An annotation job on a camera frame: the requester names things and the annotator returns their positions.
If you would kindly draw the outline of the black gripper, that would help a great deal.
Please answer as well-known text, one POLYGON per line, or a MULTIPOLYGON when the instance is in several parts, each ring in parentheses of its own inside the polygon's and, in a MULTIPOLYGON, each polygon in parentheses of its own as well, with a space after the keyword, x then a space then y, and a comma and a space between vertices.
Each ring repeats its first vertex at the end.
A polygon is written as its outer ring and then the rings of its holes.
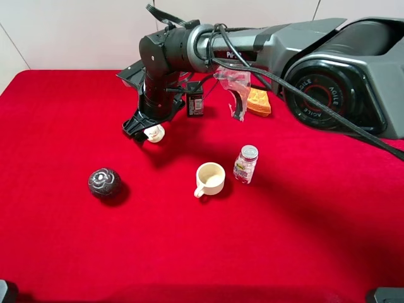
POLYGON ((178 88, 179 77, 180 72, 174 71, 155 79, 146 71, 143 88, 137 90, 138 107, 122 124, 122 130, 129 138, 144 143, 148 140, 145 129, 171 121, 185 107, 181 92, 167 91, 168 88, 178 88))

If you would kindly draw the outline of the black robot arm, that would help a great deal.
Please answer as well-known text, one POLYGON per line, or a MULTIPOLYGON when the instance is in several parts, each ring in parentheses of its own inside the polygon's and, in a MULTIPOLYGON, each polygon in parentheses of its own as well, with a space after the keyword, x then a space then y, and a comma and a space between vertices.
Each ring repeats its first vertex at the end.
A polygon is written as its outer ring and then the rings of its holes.
POLYGON ((144 36, 139 50, 140 60, 119 73, 138 91, 138 108, 122 128, 139 141, 184 107, 182 72, 215 72, 208 57, 271 72, 373 135, 403 137, 401 19, 328 18, 226 35, 192 21, 144 36))

